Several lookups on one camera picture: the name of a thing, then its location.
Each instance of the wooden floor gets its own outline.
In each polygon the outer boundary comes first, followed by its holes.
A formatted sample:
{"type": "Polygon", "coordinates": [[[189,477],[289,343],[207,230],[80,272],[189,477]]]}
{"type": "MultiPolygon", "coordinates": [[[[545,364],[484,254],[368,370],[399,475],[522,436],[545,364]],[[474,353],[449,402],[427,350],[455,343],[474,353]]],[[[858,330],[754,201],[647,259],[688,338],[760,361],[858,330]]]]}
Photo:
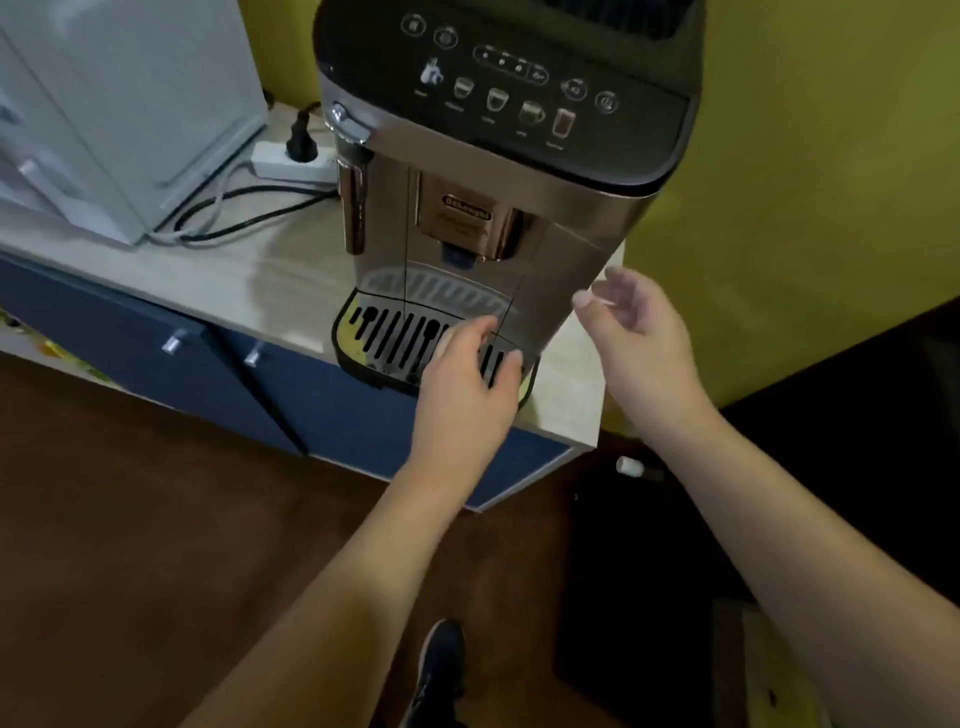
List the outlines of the wooden floor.
{"type": "MultiPolygon", "coordinates": [[[[0,724],[173,728],[297,597],[383,485],[0,354],[0,724]]],[[[617,723],[552,673],[575,462],[454,523],[380,714],[440,617],[468,639],[459,718],[617,723]]]]}

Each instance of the coffee machine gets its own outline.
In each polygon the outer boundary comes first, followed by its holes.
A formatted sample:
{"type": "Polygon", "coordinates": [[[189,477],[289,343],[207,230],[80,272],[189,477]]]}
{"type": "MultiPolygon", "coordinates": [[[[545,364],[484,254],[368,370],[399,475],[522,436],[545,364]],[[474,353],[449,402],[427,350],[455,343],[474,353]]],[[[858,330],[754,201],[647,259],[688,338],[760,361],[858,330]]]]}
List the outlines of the coffee machine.
{"type": "Polygon", "coordinates": [[[666,183],[700,102],[705,0],[324,0],[313,30],[356,287],[344,370],[416,394],[444,331],[540,353],[666,183]]]}

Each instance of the white appliance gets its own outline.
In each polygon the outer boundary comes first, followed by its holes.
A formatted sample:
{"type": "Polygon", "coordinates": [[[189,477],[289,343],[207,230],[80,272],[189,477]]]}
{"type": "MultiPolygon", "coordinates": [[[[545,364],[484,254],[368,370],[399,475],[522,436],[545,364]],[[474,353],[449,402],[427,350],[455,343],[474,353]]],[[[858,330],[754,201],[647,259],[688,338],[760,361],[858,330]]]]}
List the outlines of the white appliance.
{"type": "Polygon", "coordinates": [[[132,244],[266,118],[236,0],[0,1],[0,199],[132,244]]]}

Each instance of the drip tray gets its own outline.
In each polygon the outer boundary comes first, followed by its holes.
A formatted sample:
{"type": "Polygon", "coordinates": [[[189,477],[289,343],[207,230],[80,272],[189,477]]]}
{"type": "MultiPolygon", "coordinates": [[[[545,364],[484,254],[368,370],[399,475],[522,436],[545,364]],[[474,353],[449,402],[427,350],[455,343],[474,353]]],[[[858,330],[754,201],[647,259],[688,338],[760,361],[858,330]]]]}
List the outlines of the drip tray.
{"type": "MultiPolygon", "coordinates": [[[[375,387],[416,395],[420,377],[446,330],[461,319],[417,303],[354,290],[333,325],[337,361],[349,374],[375,387]]],[[[480,375],[492,386],[503,358],[516,347],[494,336],[480,348],[480,375]]],[[[537,364],[524,367],[523,404],[533,390],[537,364]]]]}

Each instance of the black sneaker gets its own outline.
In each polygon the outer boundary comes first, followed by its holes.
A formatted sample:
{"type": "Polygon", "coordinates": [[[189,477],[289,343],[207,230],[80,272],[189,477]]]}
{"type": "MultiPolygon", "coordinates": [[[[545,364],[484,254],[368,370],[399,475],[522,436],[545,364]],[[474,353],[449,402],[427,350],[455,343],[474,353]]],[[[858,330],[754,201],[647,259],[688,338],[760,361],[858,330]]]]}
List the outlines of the black sneaker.
{"type": "Polygon", "coordinates": [[[417,689],[402,725],[407,728],[452,728],[453,703],[464,694],[467,643],[459,622],[441,619],[430,629],[420,651],[417,689]]]}

